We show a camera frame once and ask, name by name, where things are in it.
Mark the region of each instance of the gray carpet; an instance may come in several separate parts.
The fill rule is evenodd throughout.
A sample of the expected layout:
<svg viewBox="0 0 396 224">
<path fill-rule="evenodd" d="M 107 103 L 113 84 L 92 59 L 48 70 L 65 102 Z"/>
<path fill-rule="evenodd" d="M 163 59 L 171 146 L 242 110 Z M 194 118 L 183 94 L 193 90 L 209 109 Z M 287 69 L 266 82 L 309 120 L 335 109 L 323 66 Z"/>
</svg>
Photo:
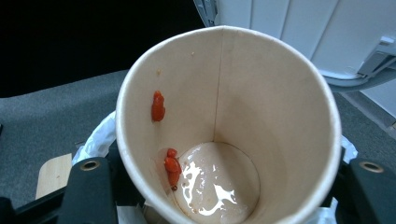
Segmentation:
<svg viewBox="0 0 396 224">
<path fill-rule="evenodd" d="M 41 165 L 77 151 L 94 128 L 115 110 L 127 71 L 85 79 L 48 90 L 0 99 L 0 196 L 20 207 L 35 199 Z M 334 94 L 343 135 L 359 156 L 396 172 L 396 140 L 365 117 L 342 95 Z"/>
</svg>

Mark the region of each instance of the white paper cup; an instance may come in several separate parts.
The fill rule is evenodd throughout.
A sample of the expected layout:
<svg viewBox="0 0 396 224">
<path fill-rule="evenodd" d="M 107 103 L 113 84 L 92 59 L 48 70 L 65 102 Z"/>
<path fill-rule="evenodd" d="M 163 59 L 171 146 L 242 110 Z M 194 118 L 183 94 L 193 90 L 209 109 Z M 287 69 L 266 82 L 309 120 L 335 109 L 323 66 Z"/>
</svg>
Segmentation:
<svg viewBox="0 0 396 224">
<path fill-rule="evenodd" d="M 151 120 L 153 93 L 165 117 Z M 142 55 L 117 102 L 117 142 L 134 184 L 171 223 L 192 223 L 166 186 L 164 148 L 223 142 L 251 158 L 260 198 L 246 223 L 300 223 L 335 178 L 341 125 L 324 78 L 301 53 L 262 33 L 218 26 Z"/>
</svg>

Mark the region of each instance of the tomato piece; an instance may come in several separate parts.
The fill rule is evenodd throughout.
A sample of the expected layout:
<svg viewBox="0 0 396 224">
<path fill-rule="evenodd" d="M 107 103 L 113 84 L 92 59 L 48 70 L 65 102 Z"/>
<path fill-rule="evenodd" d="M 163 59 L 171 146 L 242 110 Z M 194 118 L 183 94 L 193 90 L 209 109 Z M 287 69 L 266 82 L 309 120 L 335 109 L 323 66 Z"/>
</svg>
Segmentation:
<svg viewBox="0 0 396 224">
<path fill-rule="evenodd" d="M 166 157 L 164 165 L 165 165 L 165 170 L 167 172 L 173 172 L 179 174 L 180 164 L 178 164 L 178 161 L 175 158 Z"/>
<path fill-rule="evenodd" d="M 175 158 L 176 155 L 177 155 L 177 151 L 174 148 L 169 148 L 168 151 L 166 152 L 167 157 Z"/>
<path fill-rule="evenodd" d="M 165 116 L 165 107 L 163 106 L 163 95 L 160 91 L 155 91 L 151 106 L 151 118 L 154 121 L 161 121 Z"/>
<path fill-rule="evenodd" d="M 180 174 L 178 172 L 168 172 L 168 181 L 171 187 L 177 185 Z"/>
</svg>

